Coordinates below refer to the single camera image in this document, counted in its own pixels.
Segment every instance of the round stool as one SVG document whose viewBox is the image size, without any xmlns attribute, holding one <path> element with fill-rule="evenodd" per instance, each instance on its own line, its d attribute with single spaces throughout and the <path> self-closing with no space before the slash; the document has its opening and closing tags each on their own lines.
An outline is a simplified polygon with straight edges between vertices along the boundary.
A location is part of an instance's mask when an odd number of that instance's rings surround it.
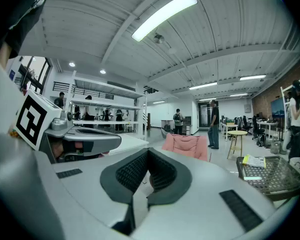
<svg viewBox="0 0 300 240">
<path fill-rule="evenodd" d="M 231 144 L 230 144 L 229 153 L 228 153 L 228 156 L 226 157 L 226 159 L 229 158 L 231 150 L 233 150 L 233 153 L 235 153 L 236 150 L 241 151 L 240 157 L 242 157 L 242 135 L 247 135 L 248 132 L 246 132 L 244 130 L 230 130 L 230 131 L 228 131 L 228 134 L 231 135 Z M 234 143 L 234 147 L 232 147 L 232 142 L 234 141 L 234 136 L 235 136 L 235 143 Z M 236 146 L 238 136 L 241 136 L 241 148 Z"/>
</svg>

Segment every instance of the ceiling light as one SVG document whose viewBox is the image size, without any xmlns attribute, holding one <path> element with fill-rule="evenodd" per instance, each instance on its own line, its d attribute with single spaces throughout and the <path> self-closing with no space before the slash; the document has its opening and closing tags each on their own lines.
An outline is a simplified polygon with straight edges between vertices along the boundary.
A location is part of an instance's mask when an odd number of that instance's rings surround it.
<svg viewBox="0 0 300 240">
<path fill-rule="evenodd" d="M 211 83 L 207 83 L 207 84 L 203 84 L 203 85 L 199 85 L 199 86 L 195 86 L 195 87 L 190 87 L 189 90 L 199 89 L 199 88 L 208 87 L 208 86 L 216 86 L 217 84 L 218 84 L 217 82 L 211 82 Z"/>
<path fill-rule="evenodd" d="M 215 100 L 216 98 L 204 98 L 204 99 L 199 99 L 200 102 L 203 102 L 203 101 L 212 101 L 212 100 Z"/>
<path fill-rule="evenodd" d="M 157 10 L 150 16 L 131 36 L 134 40 L 140 42 L 147 34 L 150 33 L 154 28 L 160 25 L 171 16 L 178 12 L 193 6 L 197 3 L 197 0 L 172 0 L 167 3 L 164 7 Z"/>
<path fill-rule="evenodd" d="M 260 78 L 265 78 L 265 77 L 266 77 L 265 74 L 243 76 L 243 77 L 240 77 L 240 81 L 242 81 L 242 80 L 251 80 L 251 79 L 260 79 Z"/>
<path fill-rule="evenodd" d="M 248 93 L 232 94 L 232 95 L 230 95 L 230 97 L 234 97 L 234 96 L 245 96 L 245 95 L 248 95 Z"/>
</svg>

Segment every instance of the table leg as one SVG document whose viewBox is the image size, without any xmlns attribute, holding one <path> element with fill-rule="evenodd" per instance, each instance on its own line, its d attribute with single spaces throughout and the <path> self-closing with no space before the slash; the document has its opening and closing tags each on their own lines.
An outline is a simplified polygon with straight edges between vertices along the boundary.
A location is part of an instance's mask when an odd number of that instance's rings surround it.
<svg viewBox="0 0 300 240">
<path fill-rule="evenodd" d="M 226 157 L 226 159 L 228 159 L 229 155 L 230 155 L 230 151 L 231 151 L 231 146 L 232 146 L 232 142 L 234 140 L 234 136 L 231 136 L 231 143 L 230 143 L 230 148 L 229 148 L 229 152 L 228 152 L 228 156 Z"/>
<path fill-rule="evenodd" d="M 234 142 L 234 146 L 236 146 L 236 145 L 237 145 L 237 139 L 238 139 L 238 135 L 236 135 L 236 136 L 235 136 L 235 142 Z"/>
<path fill-rule="evenodd" d="M 242 157 L 242 135 L 241 135 L 241 154 L 240 157 Z"/>
</svg>

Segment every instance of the man in black shirt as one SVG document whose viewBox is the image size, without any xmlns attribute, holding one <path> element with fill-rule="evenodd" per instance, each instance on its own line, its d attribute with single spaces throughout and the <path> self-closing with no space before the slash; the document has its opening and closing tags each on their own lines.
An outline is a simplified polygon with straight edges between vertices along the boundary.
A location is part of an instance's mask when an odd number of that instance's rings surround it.
<svg viewBox="0 0 300 240">
<path fill-rule="evenodd" d="M 216 101 L 212 100 L 210 103 L 212 107 L 211 113 L 211 125 L 208 131 L 210 145 L 208 147 L 213 150 L 219 149 L 219 108 L 217 107 Z"/>
<path fill-rule="evenodd" d="M 54 100 L 54 104 L 62 110 L 64 109 L 64 97 L 65 97 L 65 94 L 63 92 L 60 92 L 59 98 L 56 98 Z"/>
</svg>

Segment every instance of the television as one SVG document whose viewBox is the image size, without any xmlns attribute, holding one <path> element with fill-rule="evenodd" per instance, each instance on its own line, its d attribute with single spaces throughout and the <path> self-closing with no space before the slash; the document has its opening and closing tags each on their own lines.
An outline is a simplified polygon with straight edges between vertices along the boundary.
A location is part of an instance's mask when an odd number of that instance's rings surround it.
<svg viewBox="0 0 300 240">
<path fill-rule="evenodd" d="M 271 102 L 271 112 L 273 118 L 285 117 L 285 105 L 282 98 L 276 99 Z"/>
</svg>

